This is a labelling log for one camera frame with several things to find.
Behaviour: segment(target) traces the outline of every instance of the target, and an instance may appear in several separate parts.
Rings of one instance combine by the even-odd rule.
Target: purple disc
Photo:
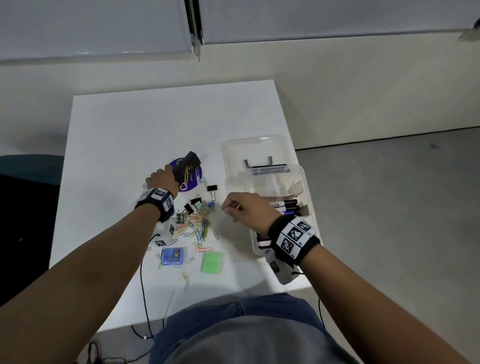
[[[176,167],[182,159],[183,158],[178,158],[178,159],[170,162],[170,165],[172,167]],[[198,181],[201,179],[201,177],[202,177],[202,167],[199,166],[195,170],[195,173],[190,173],[190,177],[189,177],[187,183],[182,183],[180,185],[180,192],[187,192],[187,191],[193,190],[195,187],[198,186]]]

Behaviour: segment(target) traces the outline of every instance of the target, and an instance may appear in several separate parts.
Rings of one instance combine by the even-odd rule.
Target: hand
[[[268,229],[282,214],[258,194],[248,192],[229,193],[222,210],[250,229],[267,235]]]
[[[179,193],[179,184],[175,180],[172,173],[172,166],[167,164],[165,170],[157,170],[153,172],[150,177],[145,179],[148,189],[150,188],[163,188],[169,191],[173,195],[173,199],[177,197]]]

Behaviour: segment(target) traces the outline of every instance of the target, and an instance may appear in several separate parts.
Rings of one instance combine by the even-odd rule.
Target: concrete floor
[[[326,248],[480,362],[480,128],[304,150],[298,158]],[[317,310],[313,290],[293,295]],[[146,333],[146,324],[137,330]],[[96,338],[104,356],[127,359],[151,345],[130,327]]]

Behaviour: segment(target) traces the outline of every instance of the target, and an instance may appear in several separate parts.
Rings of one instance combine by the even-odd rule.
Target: clear plastic box
[[[229,140],[221,149],[227,192],[258,193],[269,202],[297,199],[300,215],[315,228],[321,241],[305,172],[287,153],[282,136]],[[265,256],[270,249],[259,248],[257,233],[250,233],[253,251]]]

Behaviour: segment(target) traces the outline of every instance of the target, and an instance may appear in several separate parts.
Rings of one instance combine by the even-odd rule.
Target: white table
[[[284,136],[288,154],[297,163],[272,80],[75,96],[50,266],[129,213],[143,191],[145,177],[190,150],[200,157],[207,182],[218,185],[219,207],[226,195],[220,144],[261,135]],[[175,206],[182,209],[197,193],[207,196],[200,185],[179,194]],[[304,276],[282,286],[265,259],[252,255],[246,227],[233,223],[220,209],[209,218],[212,226],[204,246],[225,252],[222,273],[200,273],[199,255],[183,268],[158,270],[155,255],[161,249],[150,244],[143,279],[151,320],[200,302],[310,286]],[[188,238],[174,246],[194,254]],[[183,271],[190,279],[187,292]],[[137,271],[100,330],[145,320]]]

